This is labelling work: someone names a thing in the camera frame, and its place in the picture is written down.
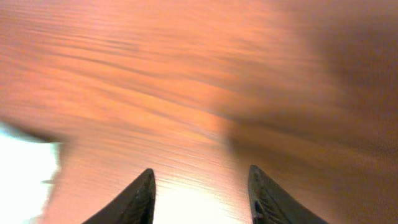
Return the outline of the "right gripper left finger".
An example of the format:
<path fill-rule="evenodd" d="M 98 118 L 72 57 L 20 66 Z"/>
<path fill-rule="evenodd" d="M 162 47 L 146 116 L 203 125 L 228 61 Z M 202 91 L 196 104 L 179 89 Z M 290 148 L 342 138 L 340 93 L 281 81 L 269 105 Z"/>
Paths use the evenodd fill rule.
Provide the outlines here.
<path fill-rule="evenodd" d="M 146 169 L 83 224 L 153 224 L 155 196 L 154 171 Z"/>

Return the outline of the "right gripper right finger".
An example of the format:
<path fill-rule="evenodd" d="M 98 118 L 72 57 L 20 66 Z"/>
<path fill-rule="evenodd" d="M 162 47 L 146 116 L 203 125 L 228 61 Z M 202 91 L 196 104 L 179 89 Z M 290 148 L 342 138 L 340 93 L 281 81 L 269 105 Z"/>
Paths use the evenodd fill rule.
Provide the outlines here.
<path fill-rule="evenodd" d="M 255 165 L 249 168 L 248 194 L 253 224 L 327 224 Z"/>

